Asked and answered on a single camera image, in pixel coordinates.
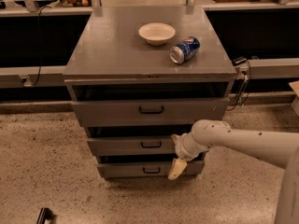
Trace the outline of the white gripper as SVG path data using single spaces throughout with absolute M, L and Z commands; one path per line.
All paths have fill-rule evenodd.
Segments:
M 187 161 L 192 161 L 204 148 L 196 143 L 189 133 L 182 135 L 172 134 L 171 139 L 175 144 L 175 152 L 178 158 L 174 158 L 168 174 L 169 180 L 176 180 L 187 167 Z

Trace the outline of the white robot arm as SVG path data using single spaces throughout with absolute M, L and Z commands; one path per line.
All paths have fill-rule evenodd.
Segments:
M 177 156 L 168 175 L 177 179 L 187 163 L 213 147 L 228 147 L 284 170 L 274 224 L 299 224 L 299 133 L 238 130 L 221 120 L 196 121 L 189 133 L 171 136 Z

